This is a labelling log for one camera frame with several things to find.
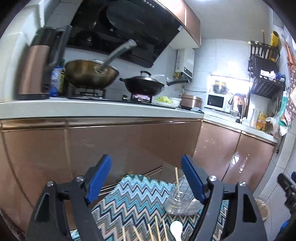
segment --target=countertop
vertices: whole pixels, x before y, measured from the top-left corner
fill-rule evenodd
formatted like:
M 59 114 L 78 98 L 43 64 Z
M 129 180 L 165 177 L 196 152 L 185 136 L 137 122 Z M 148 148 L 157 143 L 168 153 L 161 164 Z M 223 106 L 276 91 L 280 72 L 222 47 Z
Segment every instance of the countertop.
M 205 114 L 182 109 L 147 106 L 130 103 L 69 100 L 50 98 L 47 100 L 10 101 L 0 103 L 0 119 L 42 117 L 167 117 L 196 118 L 212 121 L 277 143 L 271 135 L 235 122 L 234 118 L 219 112 L 202 109 Z

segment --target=zigzag patterned cloth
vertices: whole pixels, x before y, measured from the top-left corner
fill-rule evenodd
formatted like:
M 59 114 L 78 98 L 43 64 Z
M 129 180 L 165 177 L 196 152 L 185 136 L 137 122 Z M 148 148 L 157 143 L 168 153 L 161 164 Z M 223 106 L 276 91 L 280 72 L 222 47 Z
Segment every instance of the zigzag patterned cloth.
M 123 240 L 121 227 L 125 227 L 126 240 L 138 240 L 133 226 L 137 227 L 143 240 L 150 240 L 147 224 L 149 223 L 156 239 L 156 225 L 154 217 L 158 218 L 161 239 L 165 239 L 163 225 L 164 219 L 169 240 L 174 240 L 170 230 L 173 221 L 183 224 L 182 241 L 189 239 L 203 208 L 193 216 L 174 216 L 166 213 L 163 204 L 173 189 L 174 185 L 163 181 L 151 179 L 141 175 L 127 175 L 92 210 L 92 215 L 106 241 Z M 218 223 L 212 241 L 220 240 L 225 218 L 227 214 L 228 201 L 222 202 Z M 79 241 L 79 234 L 74 231 L 72 238 Z

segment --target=ceramic spoon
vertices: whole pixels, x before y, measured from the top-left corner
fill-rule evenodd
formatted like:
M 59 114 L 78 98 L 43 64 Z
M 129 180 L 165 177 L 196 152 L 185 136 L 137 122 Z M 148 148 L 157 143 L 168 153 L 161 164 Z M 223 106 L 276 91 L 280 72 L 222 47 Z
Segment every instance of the ceramic spoon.
M 170 231 L 176 241 L 182 241 L 181 240 L 181 233 L 183 231 L 183 225 L 181 222 L 179 222 L 179 221 L 172 222 L 172 224 L 170 225 Z

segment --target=pan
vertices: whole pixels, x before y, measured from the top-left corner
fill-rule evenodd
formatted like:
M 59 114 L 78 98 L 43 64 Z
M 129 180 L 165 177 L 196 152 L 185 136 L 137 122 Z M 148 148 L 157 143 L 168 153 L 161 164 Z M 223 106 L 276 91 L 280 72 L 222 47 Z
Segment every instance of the pan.
M 141 76 L 135 76 L 128 79 L 120 78 L 124 82 L 126 89 L 132 94 L 156 96 L 160 94 L 166 86 L 171 86 L 180 83 L 188 83 L 188 80 L 175 80 L 167 82 L 166 85 L 160 83 L 154 78 L 151 78 L 151 73 L 148 71 L 141 71 Z
M 119 71 L 109 64 L 126 51 L 137 46 L 132 39 L 119 46 L 104 61 L 76 59 L 65 65 L 65 78 L 78 88 L 104 89 L 111 85 Z

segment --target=black wok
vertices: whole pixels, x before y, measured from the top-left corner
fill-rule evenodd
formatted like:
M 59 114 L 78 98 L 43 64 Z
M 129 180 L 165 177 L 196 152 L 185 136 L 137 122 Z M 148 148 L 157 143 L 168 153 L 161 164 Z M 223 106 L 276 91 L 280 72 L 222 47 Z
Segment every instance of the black wok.
M 142 76 L 142 73 L 146 73 L 149 76 Z M 141 71 L 141 76 L 135 76 L 128 79 L 120 78 L 119 80 L 125 83 L 126 89 L 130 93 L 147 96 L 156 96 L 160 94 L 166 86 L 189 82 L 188 80 L 176 80 L 167 82 L 167 84 L 164 85 L 150 76 L 151 73 L 148 71 Z

